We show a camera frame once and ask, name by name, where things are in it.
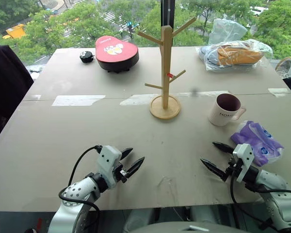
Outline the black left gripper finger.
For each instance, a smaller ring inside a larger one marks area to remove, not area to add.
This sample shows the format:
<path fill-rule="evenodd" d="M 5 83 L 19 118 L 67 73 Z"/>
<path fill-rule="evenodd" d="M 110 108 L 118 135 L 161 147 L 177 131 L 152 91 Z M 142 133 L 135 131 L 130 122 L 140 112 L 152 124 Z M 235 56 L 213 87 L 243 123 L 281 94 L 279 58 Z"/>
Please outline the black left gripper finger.
<path fill-rule="evenodd" d="M 123 160 L 124 158 L 126 158 L 131 152 L 132 152 L 133 148 L 125 148 L 121 151 L 121 160 Z"/>
<path fill-rule="evenodd" d="M 128 180 L 137 170 L 141 167 L 145 157 L 142 157 L 138 160 L 136 160 L 131 167 L 127 170 L 127 173 L 125 175 L 125 178 Z"/>

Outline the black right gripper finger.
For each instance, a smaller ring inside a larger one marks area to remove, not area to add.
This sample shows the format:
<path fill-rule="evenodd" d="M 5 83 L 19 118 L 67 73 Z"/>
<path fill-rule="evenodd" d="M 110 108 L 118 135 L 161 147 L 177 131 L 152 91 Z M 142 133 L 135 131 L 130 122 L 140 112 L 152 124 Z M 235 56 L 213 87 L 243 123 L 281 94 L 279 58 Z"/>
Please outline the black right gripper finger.
<path fill-rule="evenodd" d="M 217 175 L 222 181 L 226 181 L 226 173 L 220 170 L 215 164 L 203 158 L 200 158 L 200 161 L 209 171 Z"/>
<path fill-rule="evenodd" d="M 221 143 L 221 142 L 213 142 L 212 143 L 217 149 L 219 149 L 220 151 L 224 152 L 224 153 L 229 153 L 229 154 L 232 154 L 233 151 L 234 151 L 234 148 L 227 145 L 227 144 L 224 144 L 224 143 Z"/>

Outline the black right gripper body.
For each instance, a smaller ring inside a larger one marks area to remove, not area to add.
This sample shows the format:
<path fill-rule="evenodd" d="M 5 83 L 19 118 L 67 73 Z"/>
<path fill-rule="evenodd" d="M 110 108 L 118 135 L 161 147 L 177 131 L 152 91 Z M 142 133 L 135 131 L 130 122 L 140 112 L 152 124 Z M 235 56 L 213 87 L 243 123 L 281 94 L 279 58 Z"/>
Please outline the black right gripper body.
<path fill-rule="evenodd" d="M 242 170 L 242 159 L 239 159 L 237 156 L 232 155 L 228 161 L 228 166 L 225 170 L 224 182 L 228 179 L 229 176 L 234 175 L 235 178 L 238 178 Z"/>

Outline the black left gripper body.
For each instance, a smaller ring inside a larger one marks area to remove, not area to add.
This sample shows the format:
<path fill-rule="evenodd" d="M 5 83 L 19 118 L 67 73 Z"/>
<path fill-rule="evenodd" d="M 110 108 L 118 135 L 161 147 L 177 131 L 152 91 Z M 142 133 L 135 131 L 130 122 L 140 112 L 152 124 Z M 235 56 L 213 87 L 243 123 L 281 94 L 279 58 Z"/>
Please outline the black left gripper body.
<path fill-rule="evenodd" d="M 121 163 L 118 163 L 113 169 L 113 177 L 116 183 L 125 183 L 128 180 L 127 175 L 128 171 L 123 168 L 123 165 Z"/>

